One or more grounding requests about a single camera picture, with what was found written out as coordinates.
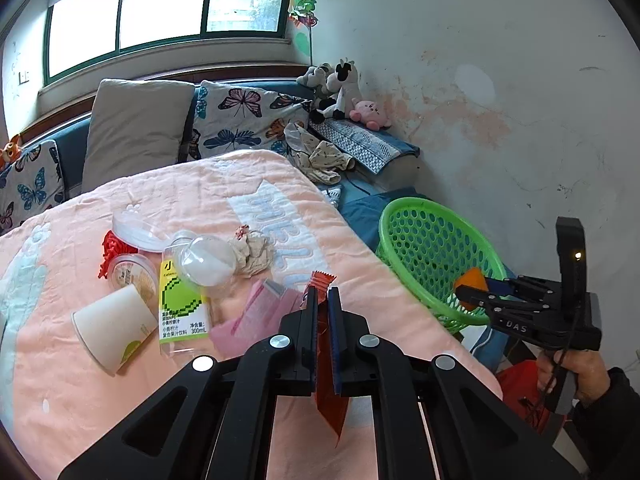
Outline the person's right hand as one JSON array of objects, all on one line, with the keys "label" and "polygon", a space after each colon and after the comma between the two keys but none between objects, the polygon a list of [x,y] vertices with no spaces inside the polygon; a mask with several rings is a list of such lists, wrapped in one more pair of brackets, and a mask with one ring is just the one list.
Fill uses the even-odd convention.
[{"label": "person's right hand", "polygon": [[548,382],[551,382],[550,388],[554,387],[554,363],[562,364],[562,367],[576,375],[576,398],[582,404],[589,405],[597,401],[610,388],[611,379],[599,352],[567,350],[565,353],[556,352],[554,356],[549,356],[546,352],[538,354],[537,387],[540,391],[544,391]]}]

